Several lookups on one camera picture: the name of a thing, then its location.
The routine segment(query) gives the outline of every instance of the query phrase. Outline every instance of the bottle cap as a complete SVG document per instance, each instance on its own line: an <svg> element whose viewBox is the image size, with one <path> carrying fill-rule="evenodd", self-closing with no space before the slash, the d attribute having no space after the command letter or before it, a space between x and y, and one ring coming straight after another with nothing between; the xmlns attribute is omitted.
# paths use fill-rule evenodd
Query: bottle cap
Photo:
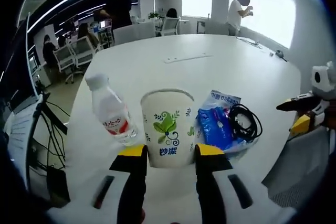
<svg viewBox="0 0 336 224"><path fill-rule="evenodd" d="M89 86L91 91L100 89L109 84L109 78L106 74L98 73L94 76L85 77L86 84Z"/></svg>

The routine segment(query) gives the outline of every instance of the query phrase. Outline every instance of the blue package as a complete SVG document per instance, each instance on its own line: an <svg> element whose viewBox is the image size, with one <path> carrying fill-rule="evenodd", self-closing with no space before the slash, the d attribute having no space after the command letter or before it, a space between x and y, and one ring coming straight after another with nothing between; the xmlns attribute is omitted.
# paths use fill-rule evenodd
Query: blue package
<svg viewBox="0 0 336 224"><path fill-rule="evenodd" d="M221 150L232 146L232 130L223 108L199 109L197 118L206 144L216 146Z"/></svg>

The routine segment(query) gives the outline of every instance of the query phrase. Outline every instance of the black shirt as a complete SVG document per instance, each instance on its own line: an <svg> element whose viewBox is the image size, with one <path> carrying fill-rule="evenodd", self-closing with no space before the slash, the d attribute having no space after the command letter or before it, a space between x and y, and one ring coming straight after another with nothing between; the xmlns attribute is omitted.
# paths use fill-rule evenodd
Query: black shirt
<svg viewBox="0 0 336 224"><path fill-rule="evenodd" d="M104 10L112 17L112 29L132 25L130 0L108 0Z"/></svg>
<svg viewBox="0 0 336 224"><path fill-rule="evenodd" d="M43 58L47 62L48 67L50 68L57 66L57 60L54 55L55 50L56 47L51 42L47 42L43 45Z"/></svg>

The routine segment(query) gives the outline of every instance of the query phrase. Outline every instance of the person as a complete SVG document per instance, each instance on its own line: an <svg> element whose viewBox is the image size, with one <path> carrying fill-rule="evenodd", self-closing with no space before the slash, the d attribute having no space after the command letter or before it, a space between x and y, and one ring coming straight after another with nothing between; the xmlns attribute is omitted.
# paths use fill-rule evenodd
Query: person
<svg viewBox="0 0 336 224"><path fill-rule="evenodd" d="M253 16L253 7L249 4L250 0L233 0L231 2L226 22L230 36L238 35L242 18Z"/></svg>
<svg viewBox="0 0 336 224"><path fill-rule="evenodd" d="M46 34L44 36L42 52L43 52L43 58L46 61L47 66L50 69L57 68L57 60L56 60L56 57L54 55L54 51L56 51L56 50L57 50L57 48L50 41L49 35Z"/></svg>
<svg viewBox="0 0 336 224"><path fill-rule="evenodd" d="M58 46L59 46L59 47L63 47L63 46L65 46L65 44L66 44L66 39L65 39L65 37L64 37L63 35L60 35L60 36L58 37Z"/></svg>
<svg viewBox="0 0 336 224"><path fill-rule="evenodd" d="M177 11L175 8L170 8L166 14L168 18L177 18Z"/></svg>
<svg viewBox="0 0 336 224"><path fill-rule="evenodd" d="M98 43L99 43L98 39L95 37L95 35L93 33L89 32L87 23L80 24L79 28L78 28L78 37L77 38L80 39L84 36L88 36L88 39L91 42L93 48L96 49L97 46L98 46Z"/></svg>
<svg viewBox="0 0 336 224"><path fill-rule="evenodd" d="M99 12L101 18L110 18L111 29L132 25L130 0L107 0L105 7Z"/></svg>

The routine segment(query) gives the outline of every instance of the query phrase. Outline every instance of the black cable bundle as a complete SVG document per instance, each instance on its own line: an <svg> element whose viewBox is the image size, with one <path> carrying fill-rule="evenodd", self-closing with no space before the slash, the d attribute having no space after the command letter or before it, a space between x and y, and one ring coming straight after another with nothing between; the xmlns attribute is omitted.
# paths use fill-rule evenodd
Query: black cable bundle
<svg viewBox="0 0 336 224"><path fill-rule="evenodd" d="M251 125L249 127L244 128L239 124L239 121L237 119L237 115L239 114L245 116L250 121ZM228 119L232 128L234 139L237 139L239 137L250 143L263 133L263 127L259 118L255 115L255 113L253 113L242 104L235 104L231 107Z"/></svg>

